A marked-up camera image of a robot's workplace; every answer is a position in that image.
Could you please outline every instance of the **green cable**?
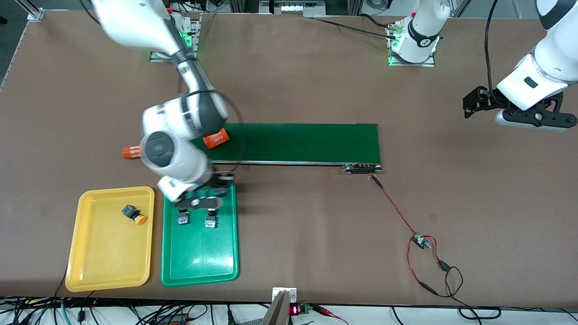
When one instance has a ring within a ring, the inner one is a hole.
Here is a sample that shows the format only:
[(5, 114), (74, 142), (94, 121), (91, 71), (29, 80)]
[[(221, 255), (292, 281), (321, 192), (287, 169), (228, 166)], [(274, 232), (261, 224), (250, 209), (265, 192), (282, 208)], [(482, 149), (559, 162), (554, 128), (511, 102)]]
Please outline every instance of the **green cable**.
[(72, 325), (71, 320), (68, 319), (68, 315), (66, 314), (66, 309), (64, 308), (64, 299), (60, 302), (60, 308), (62, 308), (62, 314), (64, 315), (64, 320), (66, 321), (67, 325)]

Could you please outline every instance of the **orange cylinder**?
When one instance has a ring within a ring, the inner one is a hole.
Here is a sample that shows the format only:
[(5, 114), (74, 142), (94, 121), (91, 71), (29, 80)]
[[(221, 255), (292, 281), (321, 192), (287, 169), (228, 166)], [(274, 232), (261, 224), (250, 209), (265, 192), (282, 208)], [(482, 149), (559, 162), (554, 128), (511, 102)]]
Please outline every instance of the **orange cylinder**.
[(140, 154), (140, 146), (131, 146), (123, 148), (123, 158), (125, 159), (139, 159), (142, 155)]

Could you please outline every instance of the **green tray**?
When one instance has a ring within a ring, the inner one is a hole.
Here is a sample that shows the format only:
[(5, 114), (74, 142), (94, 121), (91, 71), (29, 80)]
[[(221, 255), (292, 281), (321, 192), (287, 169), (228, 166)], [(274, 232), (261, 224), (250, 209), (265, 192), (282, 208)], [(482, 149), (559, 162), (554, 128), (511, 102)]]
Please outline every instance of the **green tray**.
[(225, 124), (230, 140), (208, 149), (192, 142), (217, 164), (381, 164), (377, 124), (245, 123), (245, 153), (239, 157), (241, 126)]
[[(197, 191), (199, 196), (206, 190)], [(190, 210), (189, 224), (177, 224), (178, 210), (165, 198), (161, 282), (167, 287), (232, 281), (239, 276), (235, 185), (218, 210), (217, 227), (205, 228), (206, 209)]]

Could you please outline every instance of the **brown tabletop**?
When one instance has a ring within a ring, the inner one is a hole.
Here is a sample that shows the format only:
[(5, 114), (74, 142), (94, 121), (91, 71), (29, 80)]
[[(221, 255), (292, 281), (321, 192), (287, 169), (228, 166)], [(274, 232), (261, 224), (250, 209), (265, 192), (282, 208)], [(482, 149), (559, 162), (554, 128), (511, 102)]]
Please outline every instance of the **brown tabletop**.
[[(368, 20), (341, 23), (380, 32)], [(413, 227), (437, 237), (472, 305), (578, 307), (577, 132), (465, 120), (462, 97), (486, 84), (485, 20), (450, 19), (435, 68), (388, 67), (382, 38), (291, 15), (219, 14), (199, 57), (249, 122), (378, 123), (379, 176)], [(536, 20), (492, 22), (494, 82), (544, 35)], [(52, 296), (65, 270), (76, 206), (92, 189), (154, 187), (121, 156), (140, 141), (149, 106), (177, 94), (171, 64), (121, 47), (83, 12), (31, 23), (0, 93), (0, 294)], [(578, 87), (564, 94), (577, 113)], [(367, 176), (328, 167), (238, 172), (240, 275), (167, 288), (160, 282), (157, 191), (149, 281), (100, 297), (268, 301), (274, 286), (341, 304), (441, 304), (412, 278), (410, 231)], [(443, 291), (430, 252), (420, 279)], [(63, 287), (60, 295), (72, 294)]]

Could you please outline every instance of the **yellow tray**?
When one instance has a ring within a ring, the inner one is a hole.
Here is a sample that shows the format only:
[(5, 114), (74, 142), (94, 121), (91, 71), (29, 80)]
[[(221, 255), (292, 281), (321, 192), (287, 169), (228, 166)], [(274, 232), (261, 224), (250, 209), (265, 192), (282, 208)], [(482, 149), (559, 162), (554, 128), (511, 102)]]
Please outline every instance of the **yellow tray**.
[[(121, 211), (147, 217), (137, 226)], [(94, 190), (78, 202), (66, 288), (72, 292), (136, 287), (150, 272), (154, 192), (147, 186)]]

